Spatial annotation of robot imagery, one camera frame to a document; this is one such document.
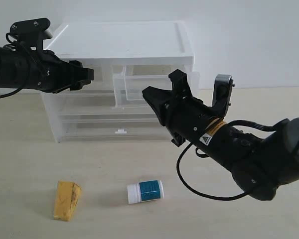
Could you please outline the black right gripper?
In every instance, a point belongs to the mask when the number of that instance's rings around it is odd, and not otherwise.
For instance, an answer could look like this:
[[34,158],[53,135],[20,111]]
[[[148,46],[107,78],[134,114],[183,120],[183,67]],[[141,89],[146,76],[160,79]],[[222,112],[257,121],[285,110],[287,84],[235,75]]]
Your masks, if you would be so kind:
[[181,146],[189,141],[200,147],[208,146],[212,135],[207,131],[223,120],[211,107],[192,97],[187,74],[176,69],[168,75],[172,90],[147,87],[143,98],[156,114],[159,123],[171,133],[172,142]]

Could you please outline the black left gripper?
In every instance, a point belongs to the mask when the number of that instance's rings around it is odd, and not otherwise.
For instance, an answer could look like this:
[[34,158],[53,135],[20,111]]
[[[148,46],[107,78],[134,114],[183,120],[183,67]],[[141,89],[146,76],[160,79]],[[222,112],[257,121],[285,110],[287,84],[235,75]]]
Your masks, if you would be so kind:
[[[68,88],[70,91],[78,91],[94,80],[93,69],[83,67],[77,60],[64,62],[51,50],[17,49],[17,53],[26,62],[25,69],[21,69],[25,76],[17,85],[18,92],[31,89],[58,94]],[[72,83],[72,69],[74,79],[79,80],[75,83]]]

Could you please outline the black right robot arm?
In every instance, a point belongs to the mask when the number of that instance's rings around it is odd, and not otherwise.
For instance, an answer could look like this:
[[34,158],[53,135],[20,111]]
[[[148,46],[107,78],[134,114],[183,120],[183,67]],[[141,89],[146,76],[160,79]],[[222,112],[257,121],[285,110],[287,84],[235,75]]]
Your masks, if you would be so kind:
[[270,201],[280,186],[299,180],[299,118],[273,126],[225,122],[234,87],[230,75],[215,78],[211,106],[193,96],[186,73],[175,70],[168,77],[171,90],[149,86],[143,98],[173,144],[194,146],[198,157],[210,157],[231,173],[242,194],[222,201],[245,196]]

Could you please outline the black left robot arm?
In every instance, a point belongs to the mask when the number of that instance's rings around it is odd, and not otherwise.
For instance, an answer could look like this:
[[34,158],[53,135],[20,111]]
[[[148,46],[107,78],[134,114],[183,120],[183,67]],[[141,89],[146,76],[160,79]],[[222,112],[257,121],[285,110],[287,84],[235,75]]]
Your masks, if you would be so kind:
[[79,61],[65,62],[51,50],[0,47],[0,88],[31,89],[58,94],[92,83],[94,70]]

